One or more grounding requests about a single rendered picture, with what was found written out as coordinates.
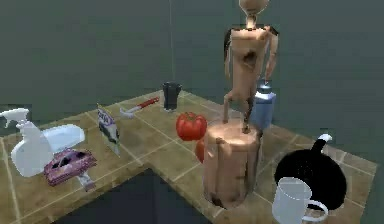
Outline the red handled spatula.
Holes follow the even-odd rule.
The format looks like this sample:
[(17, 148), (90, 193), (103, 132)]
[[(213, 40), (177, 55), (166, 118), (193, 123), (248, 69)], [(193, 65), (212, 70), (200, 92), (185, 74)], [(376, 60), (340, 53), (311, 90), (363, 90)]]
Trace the red handled spatula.
[(145, 102), (142, 102), (142, 103), (136, 105), (135, 107), (133, 107), (131, 109), (128, 109), (128, 110), (120, 109), (120, 115), (128, 117), (128, 118), (133, 118), (137, 111), (140, 111), (141, 109), (143, 109), (143, 108), (145, 108), (145, 107), (147, 107), (149, 105), (155, 104), (159, 100), (160, 100), (159, 97), (154, 97), (154, 98), (151, 98), (151, 99), (149, 99), (149, 100), (147, 100)]

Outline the wooden figure statue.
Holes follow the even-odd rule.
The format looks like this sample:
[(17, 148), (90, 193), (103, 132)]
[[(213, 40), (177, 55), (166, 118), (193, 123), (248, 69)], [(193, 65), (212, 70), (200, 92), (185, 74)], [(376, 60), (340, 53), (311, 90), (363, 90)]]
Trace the wooden figure statue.
[(242, 204), (256, 182), (263, 131), (250, 118), (257, 82), (271, 77), (279, 45), (273, 26), (257, 24), (269, 2), (238, 0), (246, 23), (229, 29), (224, 47), (224, 71), (231, 90), (223, 98), (222, 118), (211, 123), (204, 136), (204, 196), (224, 209)]

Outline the white spray bottle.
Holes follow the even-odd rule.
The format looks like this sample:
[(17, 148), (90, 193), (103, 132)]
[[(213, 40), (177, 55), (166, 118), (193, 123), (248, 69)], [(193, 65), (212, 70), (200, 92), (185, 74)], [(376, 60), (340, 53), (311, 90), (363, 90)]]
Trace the white spray bottle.
[(53, 159), (53, 152), (47, 138), (35, 124), (27, 119), (29, 110), (16, 108), (0, 113), (6, 119), (5, 127), (16, 122), (22, 140), (11, 151), (11, 160), (23, 177), (32, 177), (44, 171), (44, 167)]

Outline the blue soap bottle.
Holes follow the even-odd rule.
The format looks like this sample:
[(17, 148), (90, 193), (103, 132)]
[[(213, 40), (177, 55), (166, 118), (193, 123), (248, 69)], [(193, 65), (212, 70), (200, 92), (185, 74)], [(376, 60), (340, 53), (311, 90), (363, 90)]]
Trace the blue soap bottle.
[(261, 79), (254, 95), (250, 123), (263, 131), (272, 123), (276, 94), (269, 81)]

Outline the black pan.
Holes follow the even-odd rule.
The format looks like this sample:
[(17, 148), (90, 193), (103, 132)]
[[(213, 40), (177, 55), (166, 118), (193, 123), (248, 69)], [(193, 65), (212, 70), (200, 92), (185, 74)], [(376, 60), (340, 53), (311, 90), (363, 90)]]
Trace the black pan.
[(340, 165), (322, 152), (331, 140), (331, 135), (321, 134), (310, 149), (287, 153), (277, 164), (274, 180), (278, 183), (283, 177), (298, 178), (312, 190), (312, 200), (336, 210), (344, 203), (347, 180)]

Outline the white mug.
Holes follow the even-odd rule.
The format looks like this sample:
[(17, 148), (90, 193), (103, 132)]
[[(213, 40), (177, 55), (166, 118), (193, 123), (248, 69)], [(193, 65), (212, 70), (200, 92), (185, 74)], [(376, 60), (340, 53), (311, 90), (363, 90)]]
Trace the white mug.
[[(312, 191), (302, 180), (294, 177), (283, 177), (278, 181), (272, 215), (279, 224), (301, 224), (303, 221), (321, 222), (329, 214), (328, 208), (321, 202), (311, 199)], [(322, 216), (306, 216), (309, 205), (315, 205), (324, 212)]]

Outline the purple tissue box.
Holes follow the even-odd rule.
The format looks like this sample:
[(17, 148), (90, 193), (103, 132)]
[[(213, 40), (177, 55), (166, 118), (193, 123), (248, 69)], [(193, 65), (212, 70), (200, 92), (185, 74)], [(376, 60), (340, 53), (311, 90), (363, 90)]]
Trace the purple tissue box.
[(54, 155), (43, 174), (50, 186), (57, 186), (76, 177), (86, 191), (95, 187), (88, 170), (97, 165), (96, 158), (89, 150), (65, 149)]

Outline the white purple food bag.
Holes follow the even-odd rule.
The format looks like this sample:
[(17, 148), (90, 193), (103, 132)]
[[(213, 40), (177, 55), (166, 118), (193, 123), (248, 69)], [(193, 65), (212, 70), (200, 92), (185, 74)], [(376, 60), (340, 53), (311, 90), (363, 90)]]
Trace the white purple food bag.
[(108, 147), (119, 156), (119, 132), (114, 118), (111, 113), (101, 105), (97, 105), (97, 116), (99, 130), (107, 139)]

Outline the white bowl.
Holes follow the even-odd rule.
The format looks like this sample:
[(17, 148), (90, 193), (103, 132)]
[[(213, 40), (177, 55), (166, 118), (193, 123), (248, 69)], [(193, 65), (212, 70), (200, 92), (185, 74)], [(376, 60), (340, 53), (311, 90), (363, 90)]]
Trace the white bowl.
[(53, 153), (72, 148), (85, 140), (84, 130), (74, 124), (52, 127), (42, 131)]

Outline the red tomato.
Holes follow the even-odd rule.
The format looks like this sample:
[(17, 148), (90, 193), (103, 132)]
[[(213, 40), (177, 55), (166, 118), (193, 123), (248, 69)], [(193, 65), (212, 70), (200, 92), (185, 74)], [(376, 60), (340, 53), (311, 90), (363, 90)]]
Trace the red tomato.
[(183, 141), (200, 140), (206, 133), (207, 125), (202, 115), (184, 112), (176, 120), (176, 132)]

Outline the black cup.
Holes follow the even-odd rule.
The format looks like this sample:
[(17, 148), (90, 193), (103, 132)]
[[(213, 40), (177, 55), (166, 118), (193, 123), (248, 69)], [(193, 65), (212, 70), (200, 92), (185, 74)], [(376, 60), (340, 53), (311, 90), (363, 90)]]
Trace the black cup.
[(182, 90), (182, 85), (175, 82), (165, 82), (162, 85), (164, 103), (163, 107), (166, 111), (174, 111), (177, 109), (177, 99)]

